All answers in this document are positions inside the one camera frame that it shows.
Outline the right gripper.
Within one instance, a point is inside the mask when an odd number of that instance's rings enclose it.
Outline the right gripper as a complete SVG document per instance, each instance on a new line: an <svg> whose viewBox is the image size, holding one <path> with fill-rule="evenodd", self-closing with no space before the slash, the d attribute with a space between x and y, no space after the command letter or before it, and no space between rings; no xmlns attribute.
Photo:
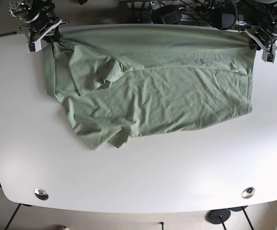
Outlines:
<svg viewBox="0 0 277 230"><path fill-rule="evenodd" d="M42 50L41 40L47 35L52 35L59 25L69 24L68 20L62 20L56 16L48 14L23 14L19 16L25 25L20 28L24 31L28 39L28 53Z"/></svg>

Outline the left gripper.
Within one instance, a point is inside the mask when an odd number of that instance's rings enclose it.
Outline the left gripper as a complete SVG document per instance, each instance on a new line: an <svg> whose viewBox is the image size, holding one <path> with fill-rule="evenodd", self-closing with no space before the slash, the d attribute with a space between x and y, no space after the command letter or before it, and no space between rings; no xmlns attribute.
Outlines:
<svg viewBox="0 0 277 230"><path fill-rule="evenodd" d="M251 28L240 28L238 29L239 33L246 33L249 36L249 39L255 40L258 45L263 50L262 60L264 62L274 63L275 53L277 50L277 35L269 33L264 29L260 28L258 30Z"/></svg>

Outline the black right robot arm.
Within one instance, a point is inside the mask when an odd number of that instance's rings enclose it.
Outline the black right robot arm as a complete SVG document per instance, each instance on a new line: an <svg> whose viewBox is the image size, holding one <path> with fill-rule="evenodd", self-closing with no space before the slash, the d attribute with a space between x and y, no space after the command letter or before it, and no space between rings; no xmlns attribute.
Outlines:
<svg viewBox="0 0 277 230"><path fill-rule="evenodd" d="M19 28L28 39L29 52L42 49L42 41L60 41L59 25L68 23L54 13L55 4L51 0L22 0L9 2L8 10L12 17L18 17L24 25Z"/></svg>

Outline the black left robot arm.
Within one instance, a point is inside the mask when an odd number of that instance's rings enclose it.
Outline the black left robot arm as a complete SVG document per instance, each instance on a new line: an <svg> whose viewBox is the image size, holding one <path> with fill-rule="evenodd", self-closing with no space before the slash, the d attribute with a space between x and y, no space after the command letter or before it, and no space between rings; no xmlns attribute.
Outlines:
<svg viewBox="0 0 277 230"><path fill-rule="evenodd" d="M277 0L242 0L236 25L250 37L251 49L273 63L277 52Z"/></svg>

